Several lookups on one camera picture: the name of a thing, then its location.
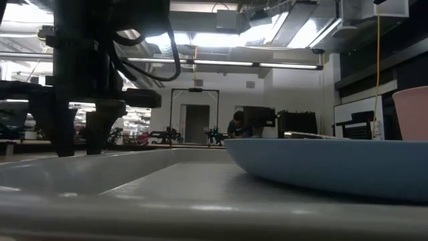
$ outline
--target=black machine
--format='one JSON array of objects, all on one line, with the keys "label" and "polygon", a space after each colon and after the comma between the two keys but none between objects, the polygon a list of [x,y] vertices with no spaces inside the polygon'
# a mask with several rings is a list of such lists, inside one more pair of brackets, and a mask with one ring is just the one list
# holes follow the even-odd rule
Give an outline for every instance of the black machine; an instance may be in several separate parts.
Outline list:
[{"label": "black machine", "polygon": [[123,128],[116,127],[110,131],[107,143],[109,145],[115,145],[118,142],[118,139],[122,137]]},{"label": "black machine", "polygon": [[219,129],[215,127],[214,129],[209,129],[205,134],[208,136],[209,144],[219,145],[220,147],[223,145],[221,141],[225,139],[230,139],[229,135],[224,133],[219,133]]},{"label": "black machine", "polygon": [[244,106],[243,114],[247,127],[275,127],[276,114],[274,108]]},{"label": "black machine", "polygon": [[166,131],[152,131],[148,134],[149,138],[158,138],[161,141],[158,143],[156,141],[152,141],[152,144],[173,144],[173,141],[181,141],[181,134],[177,132],[176,129],[167,127]]},{"label": "black machine", "polygon": [[375,112],[372,111],[364,111],[358,113],[352,113],[352,120],[336,123],[336,126],[342,127],[343,138],[349,139],[361,139],[361,140],[371,140],[372,139],[372,129],[371,122],[373,121],[373,117],[375,116]]},{"label": "black machine", "polygon": [[[29,100],[29,112],[60,157],[74,155],[74,115],[69,102],[95,102],[96,111],[86,116],[87,154],[101,153],[117,118],[126,115],[126,104],[135,107],[161,106],[161,96],[153,90],[122,91],[122,72],[135,81],[128,68],[160,81],[171,81],[181,73],[179,53],[169,23],[169,0],[55,0],[36,1],[53,13],[54,26],[39,32],[53,48],[53,76],[50,86],[26,82],[0,81],[0,99]],[[0,0],[0,21],[6,8]],[[140,37],[126,39],[117,32],[135,29]],[[173,49],[176,72],[171,78],[153,76],[121,60],[114,42],[135,46],[144,38],[167,32]]]},{"label": "black machine", "polygon": [[278,138],[283,139],[287,131],[307,134],[318,134],[316,114],[314,112],[288,112],[278,113]]}]

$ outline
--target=computer monitor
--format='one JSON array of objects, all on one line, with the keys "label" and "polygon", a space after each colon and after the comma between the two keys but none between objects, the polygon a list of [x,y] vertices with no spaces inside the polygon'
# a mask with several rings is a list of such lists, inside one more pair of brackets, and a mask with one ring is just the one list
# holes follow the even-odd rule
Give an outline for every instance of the computer monitor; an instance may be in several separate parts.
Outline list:
[{"label": "computer monitor", "polygon": [[275,127],[276,114],[275,108],[260,106],[244,106],[244,123],[247,127]]}]

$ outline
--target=fluorescent light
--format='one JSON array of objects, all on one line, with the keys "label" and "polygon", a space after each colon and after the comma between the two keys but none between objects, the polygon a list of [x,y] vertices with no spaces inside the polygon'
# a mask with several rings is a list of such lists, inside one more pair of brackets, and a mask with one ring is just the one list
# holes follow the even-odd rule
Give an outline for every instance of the fluorescent light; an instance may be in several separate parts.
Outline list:
[{"label": "fluorescent light", "polygon": [[309,19],[299,32],[294,36],[293,40],[288,44],[287,48],[306,48],[316,38],[316,23]]},{"label": "fluorescent light", "polygon": [[316,46],[321,40],[323,40],[331,31],[333,31],[337,25],[342,23],[342,19],[337,19],[326,31],[324,31],[320,36],[318,36],[310,45],[309,47],[313,48]]},{"label": "fluorescent light", "polygon": [[260,67],[264,67],[264,68],[289,68],[289,69],[301,69],[301,70],[316,70],[316,69],[318,69],[318,66],[303,65],[303,64],[260,63]]},{"label": "fluorescent light", "polygon": [[195,60],[195,64],[223,65],[223,66],[253,66],[252,62]]},{"label": "fluorescent light", "polygon": [[[173,64],[173,59],[162,58],[128,58],[131,62],[146,62],[146,63],[164,63]],[[258,62],[238,62],[238,61],[219,61],[219,60],[180,60],[182,64],[204,64],[217,66],[242,66],[256,68],[289,68],[298,70],[319,70],[317,65],[304,64],[283,64],[283,63],[258,63]]]},{"label": "fluorescent light", "polygon": [[[128,58],[131,62],[144,62],[144,63],[160,63],[160,64],[174,64],[173,59],[164,59],[164,58]],[[180,63],[186,64],[186,60],[180,60]]]},{"label": "fluorescent light", "polygon": [[201,47],[225,47],[231,48],[240,46],[239,36],[237,34],[224,33],[197,33],[192,44]]},{"label": "fluorescent light", "polygon": [[[174,33],[174,39],[175,43],[179,45],[190,44],[190,38],[187,33]],[[167,33],[154,37],[146,37],[146,42],[158,46],[169,46],[171,44],[171,40]]]},{"label": "fluorescent light", "polygon": [[37,37],[37,35],[20,33],[0,33],[0,37]]},{"label": "fluorescent light", "polygon": [[6,100],[6,102],[28,102],[28,100]]}]

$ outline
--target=person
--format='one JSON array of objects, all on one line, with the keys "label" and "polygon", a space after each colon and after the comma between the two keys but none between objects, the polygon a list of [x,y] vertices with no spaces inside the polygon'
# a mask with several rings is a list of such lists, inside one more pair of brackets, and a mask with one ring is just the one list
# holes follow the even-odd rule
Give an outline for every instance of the person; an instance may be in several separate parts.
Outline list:
[{"label": "person", "polygon": [[243,111],[237,111],[233,115],[233,120],[230,121],[227,127],[227,134],[232,139],[251,137],[251,128],[245,128],[244,126]]}]

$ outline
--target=blue plate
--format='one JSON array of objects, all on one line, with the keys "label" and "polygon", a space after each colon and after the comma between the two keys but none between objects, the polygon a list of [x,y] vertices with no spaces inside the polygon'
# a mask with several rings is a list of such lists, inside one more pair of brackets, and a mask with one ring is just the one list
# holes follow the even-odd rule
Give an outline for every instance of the blue plate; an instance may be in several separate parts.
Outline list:
[{"label": "blue plate", "polygon": [[428,143],[310,139],[225,140],[248,173],[326,191],[428,202]]}]

